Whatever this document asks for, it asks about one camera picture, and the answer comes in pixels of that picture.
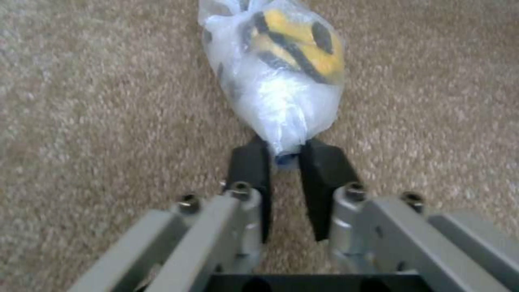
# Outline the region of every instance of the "beige carpet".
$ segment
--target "beige carpet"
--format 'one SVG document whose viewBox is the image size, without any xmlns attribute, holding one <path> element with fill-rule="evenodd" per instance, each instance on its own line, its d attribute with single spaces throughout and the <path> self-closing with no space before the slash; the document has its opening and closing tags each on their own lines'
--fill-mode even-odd
<svg viewBox="0 0 519 292">
<path fill-rule="evenodd" d="M 348 41 L 323 133 L 374 195 L 422 192 L 519 236 L 519 4 L 313 0 Z M 194 0 L 0 1 L 0 290 L 60 291 L 150 208 L 211 196 L 240 123 Z M 261 272 L 327 272 L 297 172 L 274 175 Z"/>
</svg>

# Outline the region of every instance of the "bolt head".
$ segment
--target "bolt head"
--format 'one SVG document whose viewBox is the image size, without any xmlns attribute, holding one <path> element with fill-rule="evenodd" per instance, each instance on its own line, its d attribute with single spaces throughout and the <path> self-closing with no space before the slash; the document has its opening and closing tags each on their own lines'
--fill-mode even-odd
<svg viewBox="0 0 519 292">
<path fill-rule="evenodd" d="M 191 192 L 183 195 L 178 201 L 178 205 L 182 213 L 193 214 L 200 209 L 200 200 L 195 193 Z"/>
</svg>

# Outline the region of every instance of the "metal frame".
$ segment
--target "metal frame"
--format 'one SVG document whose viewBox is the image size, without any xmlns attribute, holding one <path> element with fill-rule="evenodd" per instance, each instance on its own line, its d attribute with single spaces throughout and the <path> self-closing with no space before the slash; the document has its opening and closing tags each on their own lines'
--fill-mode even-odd
<svg viewBox="0 0 519 292">
<path fill-rule="evenodd" d="M 435 291 L 508 291 L 397 198 L 352 202 L 334 194 L 330 254 L 349 272 L 416 272 Z"/>
</svg>

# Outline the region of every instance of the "plastic bag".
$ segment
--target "plastic bag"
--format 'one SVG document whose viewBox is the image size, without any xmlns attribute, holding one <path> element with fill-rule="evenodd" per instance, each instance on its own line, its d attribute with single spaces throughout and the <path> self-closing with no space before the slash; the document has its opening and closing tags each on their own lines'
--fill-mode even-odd
<svg viewBox="0 0 519 292">
<path fill-rule="evenodd" d="M 199 0 L 209 63 L 238 116 L 274 156 L 328 129 L 344 88 L 343 41 L 291 0 Z"/>
</svg>

